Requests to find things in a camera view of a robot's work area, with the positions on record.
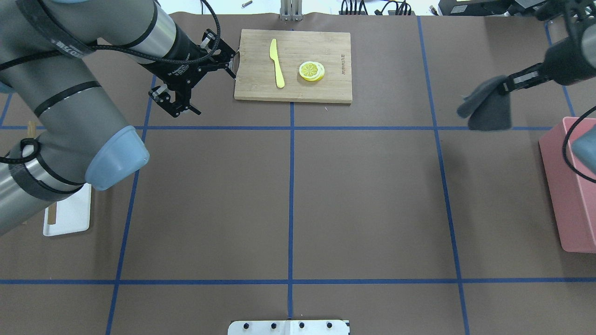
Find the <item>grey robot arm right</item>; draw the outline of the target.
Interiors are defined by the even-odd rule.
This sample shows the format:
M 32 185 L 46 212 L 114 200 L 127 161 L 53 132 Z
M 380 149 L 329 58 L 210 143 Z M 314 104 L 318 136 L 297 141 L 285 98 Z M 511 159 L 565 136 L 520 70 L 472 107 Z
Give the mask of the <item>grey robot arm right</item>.
M 543 62 L 507 78 L 496 87 L 499 98 L 554 81 L 570 86 L 595 76 L 595 5 L 592 0 L 547 0 L 535 11 L 541 21 L 563 17 L 568 36 L 547 49 Z

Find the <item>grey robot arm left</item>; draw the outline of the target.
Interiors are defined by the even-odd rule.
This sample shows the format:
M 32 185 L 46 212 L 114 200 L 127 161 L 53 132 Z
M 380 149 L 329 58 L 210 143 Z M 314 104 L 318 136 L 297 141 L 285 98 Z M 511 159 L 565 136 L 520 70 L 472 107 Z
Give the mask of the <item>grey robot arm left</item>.
M 196 44 L 157 0 L 3 0 L 1 91 L 17 93 L 46 131 L 1 157 L 1 233 L 92 185 L 103 191 L 140 170 L 149 151 L 83 59 L 129 55 L 162 85 L 151 99 L 178 117 L 200 110 L 192 89 L 226 70 L 236 51 L 221 25 Z

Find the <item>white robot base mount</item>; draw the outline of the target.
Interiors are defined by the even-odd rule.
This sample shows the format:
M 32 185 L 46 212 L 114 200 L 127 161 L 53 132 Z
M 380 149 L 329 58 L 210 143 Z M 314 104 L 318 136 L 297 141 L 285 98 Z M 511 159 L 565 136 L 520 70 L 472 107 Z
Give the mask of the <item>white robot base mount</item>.
M 230 323 L 228 335 L 349 335 L 344 320 L 254 320 Z

